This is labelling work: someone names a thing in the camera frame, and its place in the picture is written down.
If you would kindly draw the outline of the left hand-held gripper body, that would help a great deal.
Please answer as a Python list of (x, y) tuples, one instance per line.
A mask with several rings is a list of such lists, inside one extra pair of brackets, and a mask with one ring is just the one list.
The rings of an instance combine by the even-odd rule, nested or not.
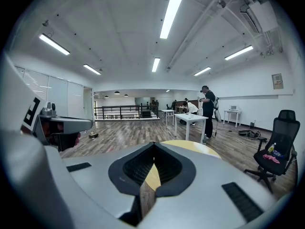
[(77, 145), (77, 134), (64, 132), (55, 103), (36, 95), (5, 53), (1, 54), (1, 129), (32, 135), (59, 151)]

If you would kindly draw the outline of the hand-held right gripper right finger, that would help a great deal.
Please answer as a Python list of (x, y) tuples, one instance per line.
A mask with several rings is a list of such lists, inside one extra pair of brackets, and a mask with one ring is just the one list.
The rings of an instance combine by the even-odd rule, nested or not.
[(222, 187), (232, 182), (262, 211), (276, 203), (268, 189), (230, 163), (170, 144), (165, 144), (165, 147), (190, 159), (196, 167), (196, 176), (180, 195), (157, 198), (142, 220), (142, 228), (235, 229), (244, 226), (246, 220)]

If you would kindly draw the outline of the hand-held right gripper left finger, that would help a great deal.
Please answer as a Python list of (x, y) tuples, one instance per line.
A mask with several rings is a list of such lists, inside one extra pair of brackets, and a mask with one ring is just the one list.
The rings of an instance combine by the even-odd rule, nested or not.
[(117, 219), (144, 219), (155, 209), (154, 143), (109, 153), (65, 158), (70, 175), (101, 208)]

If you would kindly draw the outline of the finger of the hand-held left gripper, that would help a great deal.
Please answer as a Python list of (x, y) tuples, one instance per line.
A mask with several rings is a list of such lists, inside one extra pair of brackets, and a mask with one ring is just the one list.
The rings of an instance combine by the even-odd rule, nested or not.
[(75, 134), (92, 128), (92, 120), (71, 117), (40, 117), (42, 123), (48, 124), (50, 134)]

